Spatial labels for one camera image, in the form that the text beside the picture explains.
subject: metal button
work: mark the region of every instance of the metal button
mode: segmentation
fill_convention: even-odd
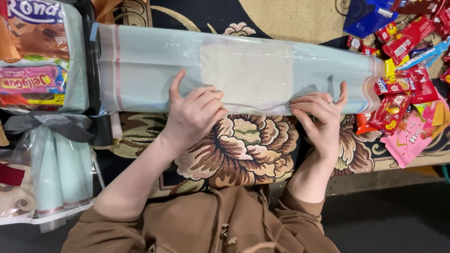
[[[228,245],[236,245],[236,241],[238,239],[236,238],[236,236],[232,237],[230,240],[228,240]]]

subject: sleeve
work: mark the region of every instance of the sleeve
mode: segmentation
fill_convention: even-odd
[[[112,219],[91,207],[70,230],[61,252],[143,253],[146,246],[141,236],[142,224],[140,217]]]
[[[286,186],[279,198],[279,206],[274,210],[274,215],[287,230],[284,233],[291,233],[305,247],[305,252],[339,252],[334,243],[325,237],[320,223],[324,202],[325,199],[320,203],[301,201]]]

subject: person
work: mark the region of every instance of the person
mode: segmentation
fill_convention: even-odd
[[[340,112],[347,102],[315,92],[290,103],[315,150],[300,165],[270,212],[261,186],[235,186],[147,204],[168,165],[209,133],[223,108],[214,86],[179,94],[185,70],[169,89],[170,112],[160,135],[99,194],[69,232],[63,253],[333,253],[320,223],[325,189],[339,156]],[[307,112],[318,118],[312,122]]]

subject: brown hoodie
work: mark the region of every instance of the brown hoodie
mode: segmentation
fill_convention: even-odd
[[[111,219],[90,208],[62,252],[339,252],[323,234],[323,204],[303,202],[286,187],[271,213],[261,187],[237,186],[150,203],[133,220]]]

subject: gray ribbon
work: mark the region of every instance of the gray ribbon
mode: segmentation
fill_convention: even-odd
[[[41,124],[72,141],[88,142],[94,138],[87,131],[91,124],[89,117],[59,112],[31,111],[27,116],[11,116],[3,129],[18,134]]]

